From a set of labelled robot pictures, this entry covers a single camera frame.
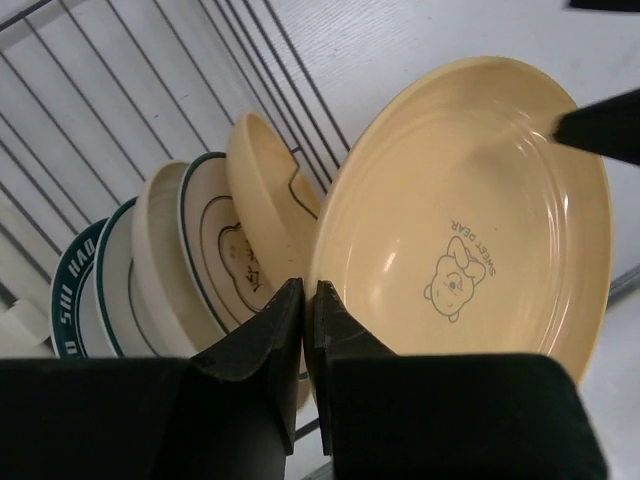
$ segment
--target cartoon print on plate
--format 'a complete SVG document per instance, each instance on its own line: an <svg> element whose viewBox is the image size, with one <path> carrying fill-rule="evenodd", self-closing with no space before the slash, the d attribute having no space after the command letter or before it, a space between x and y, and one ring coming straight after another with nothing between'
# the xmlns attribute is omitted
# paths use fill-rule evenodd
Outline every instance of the cartoon print on plate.
<svg viewBox="0 0 640 480"><path fill-rule="evenodd" d="M265 285L258 260L240 223L220 231L218 249L222 264L233 279L243 303L252 311L259 312L273 292Z"/></svg>
<svg viewBox="0 0 640 480"><path fill-rule="evenodd" d="M485 266L471 255L462 239L455 236L447 253L440 257L433 280L424 289L424 297L451 323L458 321L460 310L473 298L476 286L484 279Z"/></svg>

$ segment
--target dish rack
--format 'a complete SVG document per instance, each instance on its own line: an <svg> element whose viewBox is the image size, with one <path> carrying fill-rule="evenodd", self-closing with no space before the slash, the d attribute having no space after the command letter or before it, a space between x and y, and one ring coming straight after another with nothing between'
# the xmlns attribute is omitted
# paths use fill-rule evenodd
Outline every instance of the dish rack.
<svg viewBox="0 0 640 480"><path fill-rule="evenodd" d="M0 300L48 311L57 259L169 159L224 150L254 110L326 194L351 144L270 0L0 8ZM609 305L640 285L640 265ZM317 418L298 426L303 437Z"/></svg>

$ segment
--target cartoon bear print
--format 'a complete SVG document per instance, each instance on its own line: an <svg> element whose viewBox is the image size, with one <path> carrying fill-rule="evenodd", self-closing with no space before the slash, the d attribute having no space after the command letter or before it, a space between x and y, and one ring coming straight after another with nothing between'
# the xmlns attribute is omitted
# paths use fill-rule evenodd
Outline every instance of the cartoon bear print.
<svg viewBox="0 0 640 480"><path fill-rule="evenodd" d="M458 321L460 310L473 298L476 285L485 277L484 265L476 260L455 236L449 242L446 255L438 260L436 274L424 289L424 297L451 323Z"/></svg>

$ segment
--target stack of dishes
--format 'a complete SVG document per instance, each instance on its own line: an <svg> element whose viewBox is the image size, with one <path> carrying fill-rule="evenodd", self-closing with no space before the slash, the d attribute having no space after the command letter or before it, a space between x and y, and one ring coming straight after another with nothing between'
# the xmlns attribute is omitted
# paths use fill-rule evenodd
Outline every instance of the stack of dishes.
<svg viewBox="0 0 640 480"><path fill-rule="evenodd" d="M263 157L276 166L266 165ZM237 177L228 172L232 163L246 175L246 180L236 181L235 190L230 184ZM268 189L263 187L265 166ZM267 211L273 214L271 196L277 198L275 208L282 207L276 214L283 225L293 228L253 216L252 209L260 210L260 205L271 206ZM233 133L229 159L208 153L192 163L165 164L139 197L89 226L69 245L51 290L56 354L190 357L205 350L258 313L284 280L306 273L309 232L319 210L318 198L278 135L256 114L243 116ZM243 212L256 222L251 235L240 221ZM251 241L263 241L260 252L269 254L272 235L290 236L282 253L302 252L296 259L307 263L292 268L281 257L267 260L267 274ZM308 393L304 362L301 382L302 400Z"/></svg>
<svg viewBox="0 0 640 480"><path fill-rule="evenodd" d="M333 282L396 353L541 352L579 380L612 222L602 159L547 140L574 108L529 65L454 62L380 113L321 212L283 141L244 115L228 157L164 165L72 242L52 285L56 352L191 356L304 276L309 301Z"/></svg>

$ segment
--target dish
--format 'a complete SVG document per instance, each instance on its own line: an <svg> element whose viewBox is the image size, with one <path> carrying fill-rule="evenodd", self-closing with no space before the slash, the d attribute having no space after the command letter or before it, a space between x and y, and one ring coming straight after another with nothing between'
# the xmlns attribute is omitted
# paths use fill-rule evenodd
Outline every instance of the dish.
<svg viewBox="0 0 640 480"><path fill-rule="evenodd" d="M60 358L116 356L100 327L93 292L93 260L105 222L80 232L62 254L51 282L51 342Z"/></svg>
<svg viewBox="0 0 640 480"><path fill-rule="evenodd" d="M255 113L235 124L227 156L231 196L269 284L303 277L320 201L296 160Z"/></svg>
<svg viewBox="0 0 640 480"><path fill-rule="evenodd" d="M408 87L332 186L307 298L333 282L399 354L541 352L578 381L607 302L612 222L602 159L546 141L574 108L500 57Z"/></svg>
<svg viewBox="0 0 640 480"><path fill-rule="evenodd" d="M158 356L141 324L151 322L134 281L131 222L136 199L107 220L95 254L95 293L105 334L119 357Z"/></svg>
<svg viewBox="0 0 640 480"><path fill-rule="evenodd" d="M139 320L151 345L166 356L193 356L224 336L198 295L180 246L178 191L187 167L171 162L147 180L131 231L134 277L149 312Z"/></svg>
<svg viewBox="0 0 640 480"><path fill-rule="evenodd" d="M189 273L228 333L262 310L274 291L238 219L226 162L224 153L207 153L189 165L180 184L178 219Z"/></svg>

